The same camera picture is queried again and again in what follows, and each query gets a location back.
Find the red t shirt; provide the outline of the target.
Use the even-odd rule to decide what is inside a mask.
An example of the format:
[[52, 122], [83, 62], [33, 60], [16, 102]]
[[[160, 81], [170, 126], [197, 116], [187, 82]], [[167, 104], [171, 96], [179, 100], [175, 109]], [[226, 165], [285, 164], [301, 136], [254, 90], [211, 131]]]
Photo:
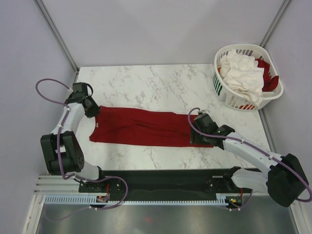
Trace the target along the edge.
[[160, 147], [204, 147], [191, 143], [188, 116], [173, 112], [153, 112], [136, 108], [100, 107], [89, 140], [98, 143]]

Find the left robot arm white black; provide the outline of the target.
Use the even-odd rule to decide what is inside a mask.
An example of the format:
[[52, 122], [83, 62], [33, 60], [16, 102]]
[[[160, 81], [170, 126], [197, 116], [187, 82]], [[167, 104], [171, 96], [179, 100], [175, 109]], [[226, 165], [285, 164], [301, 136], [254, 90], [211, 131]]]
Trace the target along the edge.
[[88, 163], [83, 150], [76, 138], [78, 126], [83, 117], [93, 118], [99, 115], [100, 107], [96, 104], [93, 88], [90, 84], [74, 83], [65, 102], [58, 102], [45, 97], [39, 91], [40, 80], [36, 84], [36, 91], [47, 101], [63, 107], [63, 113], [56, 127], [50, 134], [43, 135], [40, 144], [48, 172], [54, 176], [62, 176], [64, 180], [70, 178], [90, 182], [90, 186], [97, 192], [105, 190], [107, 180], [99, 166]]

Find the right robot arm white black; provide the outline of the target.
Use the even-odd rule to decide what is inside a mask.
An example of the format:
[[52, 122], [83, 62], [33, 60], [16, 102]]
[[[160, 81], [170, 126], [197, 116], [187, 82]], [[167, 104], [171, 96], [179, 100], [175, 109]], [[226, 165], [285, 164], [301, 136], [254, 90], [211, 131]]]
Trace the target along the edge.
[[231, 168], [223, 179], [227, 191], [246, 188], [267, 193], [283, 207], [289, 207], [296, 200], [311, 202], [311, 198], [300, 198], [304, 191], [311, 193], [312, 189], [296, 156], [283, 156], [266, 150], [247, 140], [232, 127], [218, 126], [207, 113], [199, 112], [194, 119], [188, 115], [187, 120], [191, 132], [197, 133], [200, 141], [239, 156], [256, 167], [256, 171]]

